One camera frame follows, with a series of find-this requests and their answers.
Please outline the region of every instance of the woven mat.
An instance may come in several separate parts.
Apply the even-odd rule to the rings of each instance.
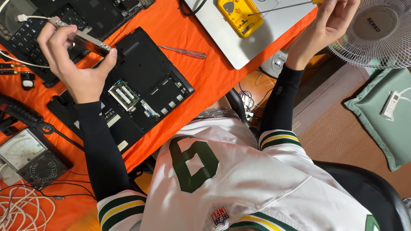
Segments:
[[[411,197],[411,163],[391,172],[384,153],[354,114],[343,107],[343,99],[350,97],[363,84],[359,84],[323,114],[298,140],[310,158],[368,169],[386,179],[402,198]]]

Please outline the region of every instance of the office chair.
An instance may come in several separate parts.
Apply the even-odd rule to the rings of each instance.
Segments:
[[[240,120],[250,128],[256,139],[259,130],[250,126],[243,102],[233,88],[226,97]],[[397,191],[379,175],[352,165],[313,161],[328,172],[348,193],[375,217],[381,231],[411,231],[411,218]]]

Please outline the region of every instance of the orange tablecloth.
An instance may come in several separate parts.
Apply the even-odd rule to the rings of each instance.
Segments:
[[[198,113],[226,94],[245,75],[255,70],[277,50],[293,40],[314,19],[315,13],[316,9],[302,18],[241,70],[236,70],[231,66],[194,17],[185,17],[181,14],[177,0],[157,0],[149,9],[140,12],[114,33],[106,43],[113,45],[129,32],[141,26],[158,45],[182,47],[207,53],[207,59],[200,60],[173,51],[164,51],[196,92],[123,155],[127,169],[132,170]],[[98,59],[99,56],[90,54],[78,64],[78,67],[92,67]],[[42,80],[36,77],[35,89],[26,92],[21,89],[19,75],[1,76],[0,78],[0,92],[2,94],[26,103],[41,113],[46,122],[53,124],[56,129],[82,144],[81,139],[46,108],[46,104],[52,96],[60,94],[65,89],[61,82],[53,88],[47,89],[41,84]],[[16,127],[21,129],[25,126],[18,122]],[[86,173],[83,152],[56,134],[48,135],[47,138],[74,163],[72,171]],[[3,134],[0,134],[0,143],[7,139]],[[88,181],[87,176],[77,176],[71,173],[65,174],[61,179]],[[46,188],[44,193],[47,195],[78,194],[85,193],[85,190],[71,185],[54,185]],[[47,230],[50,231],[66,230],[73,221],[96,205],[95,201],[85,196],[66,197],[64,200],[55,201],[55,203],[57,205],[56,212],[47,224]],[[52,206],[46,201],[42,203],[42,208],[47,215],[52,211]],[[36,210],[27,206],[27,210],[29,209],[33,210],[32,214],[35,215]],[[42,219],[38,219],[37,223],[41,224]]]

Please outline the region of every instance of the white football jersey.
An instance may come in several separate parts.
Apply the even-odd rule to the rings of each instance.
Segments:
[[[162,146],[147,197],[127,190],[97,207],[103,231],[379,230],[293,132],[257,143],[235,118],[192,121]]]

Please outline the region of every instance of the fan grille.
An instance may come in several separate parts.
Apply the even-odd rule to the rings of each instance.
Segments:
[[[356,20],[364,20],[365,12],[389,8],[396,15],[393,30],[378,39],[365,39],[356,33]],[[344,36],[328,45],[343,60],[360,67],[377,69],[411,66],[411,1],[361,0],[360,6]]]

